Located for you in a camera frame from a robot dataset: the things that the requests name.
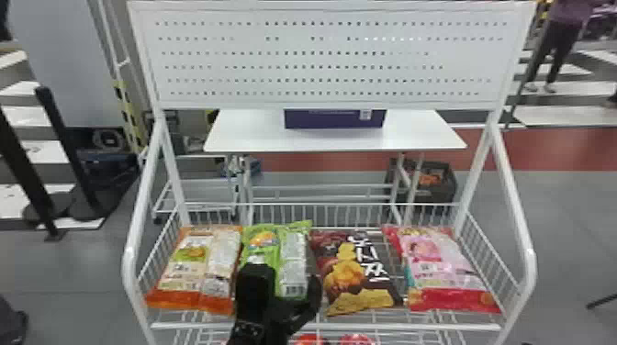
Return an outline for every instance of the white pegboard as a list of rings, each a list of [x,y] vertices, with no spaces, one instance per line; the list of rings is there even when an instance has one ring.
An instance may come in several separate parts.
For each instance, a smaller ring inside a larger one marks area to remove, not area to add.
[[[161,107],[494,108],[527,2],[130,2]]]

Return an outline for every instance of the chip bag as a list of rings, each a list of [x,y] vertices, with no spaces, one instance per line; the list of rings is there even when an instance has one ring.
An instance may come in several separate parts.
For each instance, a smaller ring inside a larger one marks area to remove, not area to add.
[[[326,315],[402,305],[365,232],[312,231],[310,247],[330,302]]]
[[[238,227],[221,228],[214,232],[198,309],[215,314],[233,314],[231,292],[240,246],[241,233]]]
[[[500,313],[450,228],[385,225],[382,231],[403,262],[410,310]]]
[[[307,234],[313,222],[303,220],[279,228],[280,268],[276,295],[285,299],[304,299],[307,295]]]
[[[306,236],[310,220],[287,225],[257,224],[242,232],[241,267],[264,263],[276,273],[276,296],[303,299],[307,292]]]
[[[218,231],[241,230],[231,225],[180,228],[178,241],[161,279],[148,294],[146,304],[167,309],[195,309],[208,272],[212,240]]]

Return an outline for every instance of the wire basket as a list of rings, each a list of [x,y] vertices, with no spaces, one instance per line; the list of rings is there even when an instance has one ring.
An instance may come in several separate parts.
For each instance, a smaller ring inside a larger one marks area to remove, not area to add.
[[[406,214],[406,223],[411,225],[451,227],[457,211],[456,204],[245,204],[240,207],[247,209],[245,225],[311,219],[313,228],[366,231],[401,295],[406,294],[400,259],[380,227],[396,223],[396,214]],[[193,224],[240,223],[232,213],[220,211],[224,207],[215,208],[212,212],[191,212]],[[137,276],[142,294],[154,287],[161,276],[174,251],[179,228],[179,217],[173,212]],[[475,266],[501,308],[501,315],[453,310],[411,312],[400,306],[326,317],[327,301],[324,299],[320,313],[302,332],[317,332],[331,340],[344,333],[364,333],[379,344],[464,344],[463,332],[500,331],[510,307],[517,303],[519,285],[471,215],[466,215],[465,224],[456,235],[462,252]],[[317,273],[311,250],[307,253],[308,270]],[[148,317],[152,329],[175,329],[174,339],[178,344],[219,344],[229,335],[233,323],[230,317],[193,310],[149,309]]]

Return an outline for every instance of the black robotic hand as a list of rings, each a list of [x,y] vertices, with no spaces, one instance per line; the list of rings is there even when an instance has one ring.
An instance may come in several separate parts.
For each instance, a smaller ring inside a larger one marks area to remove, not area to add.
[[[228,345],[285,345],[320,310],[322,288],[312,275],[307,298],[287,301],[275,296],[275,271],[265,264],[246,264],[236,283],[236,322]]]

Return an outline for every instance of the person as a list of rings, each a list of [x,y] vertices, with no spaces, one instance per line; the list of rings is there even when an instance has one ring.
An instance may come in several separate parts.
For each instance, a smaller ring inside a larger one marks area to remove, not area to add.
[[[28,330],[28,315],[15,311],[0,295],[0,345],[21,345]]]
[[[8,0],[0,0],[0,42],[12,40],[11,33],[8,31]]]
[[[556,0],[548,13],[548,28],[544,33],[524,89],[537,92],[538,86],[533,82],[544,58],[555,50],[551,71],[546,76],[544,90],[549,94],[556,92],[554,82],[563,66],[567,55],[577,41],[578,34],[585,21],[593,12],[593,7],[601,6],[608,0]]]

